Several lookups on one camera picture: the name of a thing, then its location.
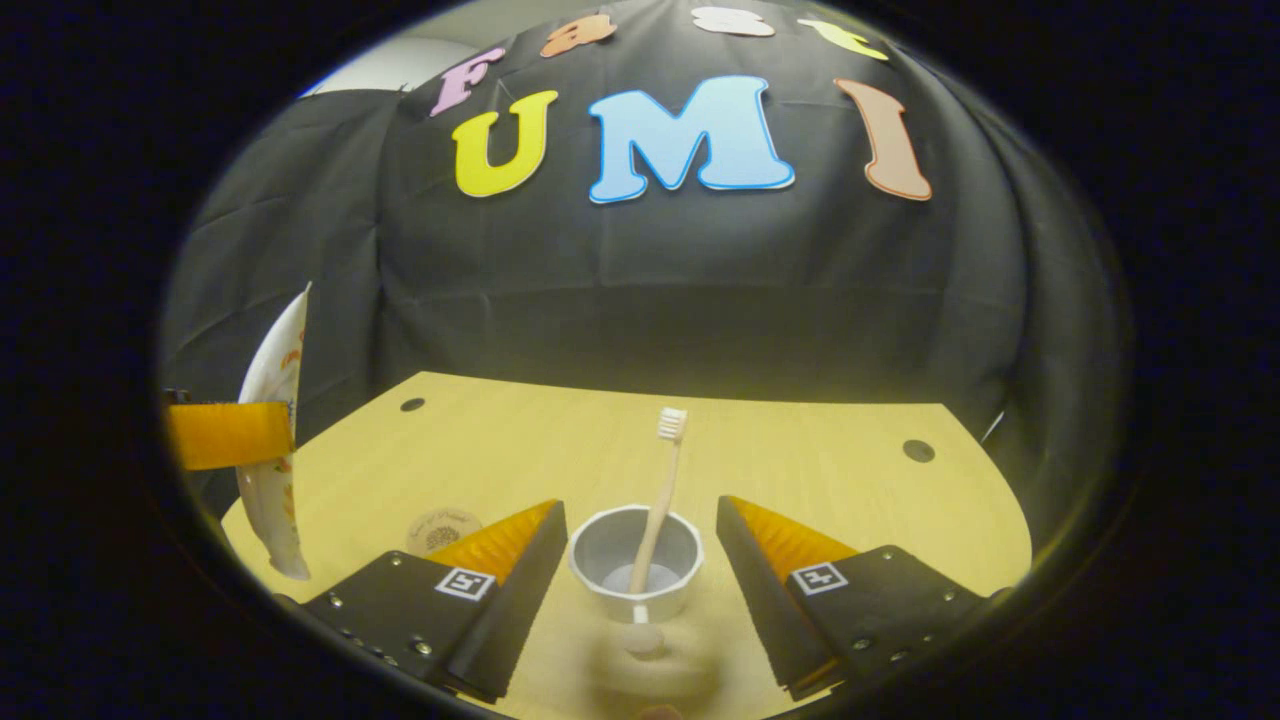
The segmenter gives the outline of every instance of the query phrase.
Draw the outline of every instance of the table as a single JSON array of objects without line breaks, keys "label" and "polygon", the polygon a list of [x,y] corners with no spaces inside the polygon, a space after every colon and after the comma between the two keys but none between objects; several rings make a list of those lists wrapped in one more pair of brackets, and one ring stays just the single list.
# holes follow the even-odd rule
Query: table
[{"label": "table", "polygon": [[[406,400],[420,409],[402,411]],[[485,524],[549,498],[568,532],[594,512],[650,503],[669,446],[663,406],[689,411],[672,510],[696,525],[707,560],[687,609],[663,624],[672,655],[644,664],[618,647],[561,559],[508,694],[516,717],[631,717],[675,697],[685,717],[763,717],[796,702],[777,687],[716,537],[736,495],[860,550],[893,543],[987,596],[1030,566],[1018,501],[977,441],[942,405],[837,405],[664,397],[419,373],[298,448],[294,497],[312,577],[268,565],[239,501],[223,520],[232,547],[271,592],[306,602],[388,550],[411,523],[457,507]],[[909,439],[936,452],[904,452]],[[820,693],[804,702],[812,702]]]}]

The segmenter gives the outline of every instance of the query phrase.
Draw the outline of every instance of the wall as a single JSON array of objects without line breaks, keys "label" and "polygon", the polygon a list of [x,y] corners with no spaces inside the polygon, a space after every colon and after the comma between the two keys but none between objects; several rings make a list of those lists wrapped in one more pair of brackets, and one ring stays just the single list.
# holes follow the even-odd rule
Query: wall
[{"label": "wall", "polygon": [[347,63],[302,96],[338,90],[407,92],[476,53],[479,50],[471,46],[448,40],[393,37]]}]

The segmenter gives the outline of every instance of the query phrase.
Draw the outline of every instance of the toothbrush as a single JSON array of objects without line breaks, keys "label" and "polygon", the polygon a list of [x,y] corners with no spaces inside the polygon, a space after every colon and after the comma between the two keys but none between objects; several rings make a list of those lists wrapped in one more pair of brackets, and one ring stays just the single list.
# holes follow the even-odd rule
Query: toothbrush
[{"label": "toothbrush", "polygon": [[685,423],[689,413],[675,407],[663,407],[658,415],[658,438],[671,441],[671,474],[667,484],[658,496],[658,502],[649,507],[649,518],[645,520],[644,538],[640,541],[640,550],[636,551],[635,565],[631,566],[631,584],[627,592],[631,594],[643,593],[645,583],[649,580],[649,565],[653,564],[653,551],[658,546],[658,530],[662,521],[671,510],[671,497],[676,492],[676,469],[680,466],[680,442],[685,438]]},{"label": "toothbrush", "polygon": [[[635,564],[631,566],[631,584],[627,592],[631,594],[643,593],[649,580],[649,565],[653,564],[653,551],[658,546],[658,530],[662,521],[667,519],[671,510],[671,497],[676,492],[676,469],[680,466],[680,442],[685,438],[685,424],[689,413],[675,407],[663,407],[658,415],[658,438],[671,441],[671,474],[667,484],[662,488],[658,502],[649,507],[649,518],[645,520],[644,538],[640,541],[640,550],[636,551]],[[649,607],[637,602],[631,609],[632,624],[627,625],[622,634],[622,646],[640,660],[653,660],[658,657],[666,644],[662,630],[649,624]]]}]

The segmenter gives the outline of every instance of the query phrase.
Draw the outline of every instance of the yellow letter u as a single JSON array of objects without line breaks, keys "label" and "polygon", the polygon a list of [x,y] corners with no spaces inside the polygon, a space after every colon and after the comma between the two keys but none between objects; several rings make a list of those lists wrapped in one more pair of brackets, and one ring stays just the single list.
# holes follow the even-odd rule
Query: yellow letter u
[{"label": "yellow letter u", "polygon": [[472,197],[488,197],[529,179],[547,154],[547,106],[558,96],[554,90],[544,90],[511,104],[520,127],[516,156],[497,168],[489,164],[489,128],[498,122],[498,113],[484,113],[458,126],[453,131],[453,141],[458,143],[454,170],[458,190]]}]

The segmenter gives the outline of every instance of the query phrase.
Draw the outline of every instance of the letter m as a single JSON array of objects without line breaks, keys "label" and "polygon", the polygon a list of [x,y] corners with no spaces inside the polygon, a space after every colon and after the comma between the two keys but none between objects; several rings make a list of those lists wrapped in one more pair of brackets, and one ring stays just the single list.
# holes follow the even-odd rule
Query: letter m
[{"label": "letter m", "polygon": [[588,113],[600,119],[600,179],[593,202],[617,202],[644,193],[635,170],[636,149],[658,182],[676,190],[703,138],[709,145],[698,179],[713,190],[771,190],[791,184],[795,170],[778,159],[764,123],[763,78],[724,76],[703,81],[680,115],[639,90],[596,100]]}]

